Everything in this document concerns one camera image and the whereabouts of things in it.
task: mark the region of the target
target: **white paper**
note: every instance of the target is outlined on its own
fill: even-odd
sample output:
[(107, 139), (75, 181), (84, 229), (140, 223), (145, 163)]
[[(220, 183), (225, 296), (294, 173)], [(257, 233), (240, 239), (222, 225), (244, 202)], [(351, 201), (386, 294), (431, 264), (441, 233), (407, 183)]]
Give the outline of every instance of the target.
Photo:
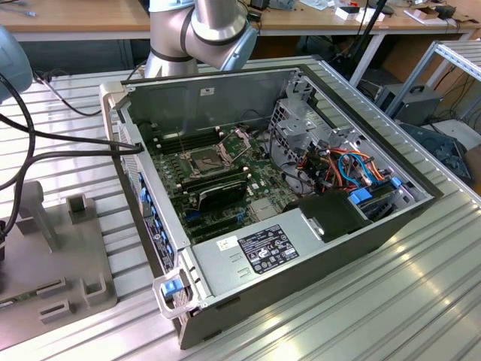
[(328, 7), (328, 2), (326, 0), (299, 0), (307, 6), (311, 6), (317, 10), (324, 10)]

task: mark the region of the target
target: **motherboard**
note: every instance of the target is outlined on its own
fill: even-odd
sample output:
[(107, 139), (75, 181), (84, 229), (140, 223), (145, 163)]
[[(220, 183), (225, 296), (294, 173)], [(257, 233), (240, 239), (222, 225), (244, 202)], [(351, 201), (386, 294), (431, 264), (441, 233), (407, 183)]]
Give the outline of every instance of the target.
[(230, 126), (154, 138), (149, 153), (194, 244), (280, 214), (304, 192), (272, 164), (265, 133)]

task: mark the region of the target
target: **blue cable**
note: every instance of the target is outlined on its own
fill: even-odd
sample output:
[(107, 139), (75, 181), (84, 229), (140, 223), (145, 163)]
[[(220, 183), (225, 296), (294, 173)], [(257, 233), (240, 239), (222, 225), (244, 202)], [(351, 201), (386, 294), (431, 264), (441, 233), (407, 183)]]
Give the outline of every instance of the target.
[(349, 156), (353, 156), (355, 158), (355, 160), (357, 160), (361, 164), (362, 168), (364, 169), (364, 172), (369, 177), (371, 182), (377, 183), (376, 177), (374, 177), (374, 175), (371, 173), (371, 171), (365, 165), (364, 160), (362, 160), (362, 158), (360, 156), (358, 156), (357, 154), (353, 154), (353, 153), (346, 153), (346, 154), (349, 155)]
[(354, 183), (358, 188), (360, 187), (359, 186), (359, 183), (353, 179), (353, 178), (350, 178), (346, 175), (346, 173), (344, 172), (343, 170), (343, 163), (342, 163), (342, 159), (343, 159), (343, 156), (351, 156), (352, 158), (354, 158), (355, 160), (358, 161), (358, 163), (362, 166), (362, 168), (364, 169), (364, 172), (366, 173), (366, 175), (368, 176), (369, 180), (373, 183), (377, 183), (377, 179), (373, 176), (373, 174), (369, 171), (368, 167), (364, 164), (364, 161), (362, 160), (362, 158), (360, 156), (358, 156), (357, 154), (353, 154), (353, 153), (345, 153), (343, 154), (340, 158), (339, 158), (339, 162), (338, 162), (338, 166), (339, 166), (339, 171), (341, 173), (341, 175), (346, 178), (348, 181)]
[(349, 182), (354, 183), (355, 186), (359, 188), (359, 183), (354, 178), (350, 178), (346, 175), (346, 173), (344, 173), (343, 156), (341, 156), (339, 158), (339, 161), (337, 162), (337, 165), (338, 165), (338, 168), (339, 168), (339, 171), (340, 171), (340, 175), (342, 175), (344, 178), (346, 178)]

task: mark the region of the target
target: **black power cord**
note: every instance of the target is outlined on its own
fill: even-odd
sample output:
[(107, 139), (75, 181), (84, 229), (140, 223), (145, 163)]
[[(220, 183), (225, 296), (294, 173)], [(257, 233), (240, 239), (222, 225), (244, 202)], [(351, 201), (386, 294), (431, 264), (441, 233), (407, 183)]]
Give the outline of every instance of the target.
[(134, 76), (135, 72), (136, 72), (138, 69), (140, 69), (142, 65), (145, 65), (145, 64), (147, 64), (147, 59), (145, 59), (143, 62), (141, 62), (139, 65), (137, 65), (137, 66), (134, 68), (134, 70), (132, 70), (132, 73), (130, 73), (130, 74), (128, 75), (128, 77), (127, 77), (126, 80), (131, 80), (132, 77)]
[(3, 229), (0, 229), (0, 238), (5, 238), (7, 234), (13, 229), (15, 222), (17, 221), (18, 213), (20, 210), (20, 200), (22, 198), (22, 188), (23, 182), (25, 180), (25, 175), (30, 165), (40, 160), (49, 158), (59, 158), (67, 156), (83, 157), (83, 156), (128, 156), (132, 154), (138, 154), (144, 149), (139, 147), (136, 150), (73, 150), (73, 151), (63, 151), (63, 152), (49, 152), (38, 154), (29, 158), (23, 163), (22, 168), (20, 168), (17, 183), (15, 185), (14, 193), (14, 206), (12, 207), (12, 212), (10, 218)]
[[(20, 130), (21, 132), (28, 132), (29, 131), (29, 129), (26, 126), (23, 126), (22, 124), (14, 122), (12, 119), (7, 118), (5, 115), (3, 115), (1, 113), (0, 113), (0, 122), (5, 123), (8, 126), (11, 126), (12, 128), (15, 128), (17, 130)], [(131, 149), (131, 150), (138, 149), (138, 146), (136, 146), (136, 145), (121, 143), (119, 141), (106, 141), (106, 140), (103, 140), (103, 139), (71, 137), (71, 136), (68, 136), (68, 135), (58, 135), (58, 134), (44, 133), (44, 132), (40, 132), (38, 130), (35, 130), (34, 134), (37, 137), (42, 137), (42, 138), (46, 138), (46, 139), (54, 139), (56, 141), (76, 141), (76, 142), (80, 142), (80, 143), (105, 144), (105, 145), (110, 145), (111, 147), (124, 147), (124, 148)]]
[(102, 110), (99, 110), (99, 111), (95, 111), (93, 113), (84, 113), (82, 111), (79, 111), (78, 109), (76, 109), (74, 106), (72, 106), (69, 102), (67, 102), (65, 100), (65, 98), (63, 96), (61, 96), (59, 94), (59, 92), (57, 92), (51, 85), (49, 82), (45, 81), (45, 79), (42, 78), (42, 76), (40, 76), (36, 71), (33, 71), (33, 77), (35, 79), (35, 81), (37, 81), (38, 83), (42, 83), (43, 85), (45, 85), (56, 97), (58, 100), (60, 100), (67, 108), (69, 108), (71, 111), (74, 111), (75, 113), (79, 114), (79, 115), (82, 115), (84, 117), (95, 117), (97, 115), (99, 115)]
[[(15, 123), (13, 120), (8, 119), (3, 114), (0, 114), (0, 121), (2, 121), (5, 124), (8, 124), (9, 126), (14, 127), (15, 129), (19, 129), (22, 132), (28, 132), (29, 140), (30, 140), (29, 149), (27, 151), (27, 157), (22, 167), (20, 167), (20, 170), (17, 172), (15, 176), (12, 177), (12, 179), (10, 179), (8, 182), (0, 186), (0, 190), (4, 190), (5, 188), (11, 186), (12, 184), (16, 184), (15, 192), (14, 192), (14, 205), (12, 207), (11, 216), (8, 222), (6, 223), (5, 227), (2, 227), (2, 229), (0, 229), (0, 239), (5, 239), (5, 237), (13, 229), (15, 222), (17, 221), (18, 213), (20, 210), (20, 200), (22, 198), (23, 182), (25, 181), (25, 175), (27, 170), (29, 169), (30, 165), (32, 165), (33, 163), (43, 159), (56, 158), (56, 157), (127, 156), (132, 154), (138, 154), (144, 151), (141, 145), (124, 144), (116, 141), (105, 141), (101, 139), (78, 138), (78, 137), (70, 137), (66, 135), (47, 134), (47, 133), (35, 131), (32, 115), (30, 114), (29, 109), (26, 107), (25, 102), (23, 101), (22, 97), (17, 92), (17, 90), (14, 88), (14, 86), (2, 73), (0, 73), (0, 83), (2, 83), (5, 86), (5, 88), (10, 92), (10, 94), (17, 101), (20, 109), (23, 112), (23, 115), (26, 118), (27, 126), (23, 126), (21, 124)], [(92, 143), (92, 144), (106, 144), (115, 148), (125, 147), (125, 148), (128, 148), (128, 150), (114, 149), (114, 150), (61, 151), (61, 152), (42, 153), (42, 154), (38, 154), (37, 156), (33, 156), (33, 153), (35, 152), (35, 136), (36, 135), (44, 138), (57, 139), (61, 141), (80, 141), (80, 142)]]
[[(14, 88), (12, 83), (2, 73), (0, 73), (0, 83), (2, 83), (3, 86), (8, 90), (8, 92), (14, 97), (27, 122), (27, 127), (25, 128), (29, 134), (29, 149), (27, 150), (27, 155), (25, 158), (26, 162), (27, 160), (32, 158), (33, 153), (35, 152), (35, 127), (33, 124), (32, 115), (30, 114), (29, 109), (27, 108), (20, 94)], [(8, 188), (12, 184), (14, 184), (15, 180), (18, 178), (19, 173), (20, 171), (18, 171), (17, 174), (15, 174), (9, 181), (0, 185), (0, 190), (4, 190), (5, 188)]]

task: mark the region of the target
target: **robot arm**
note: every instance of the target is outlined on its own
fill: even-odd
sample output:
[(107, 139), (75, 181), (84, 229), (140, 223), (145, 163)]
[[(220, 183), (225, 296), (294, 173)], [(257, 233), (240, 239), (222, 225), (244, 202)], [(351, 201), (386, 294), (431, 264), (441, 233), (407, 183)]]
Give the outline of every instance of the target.
[(146, 77), (197, 72), (196, 59), (219, 70), (242, 68), (257, 31), (237, 0), (152, 0)]

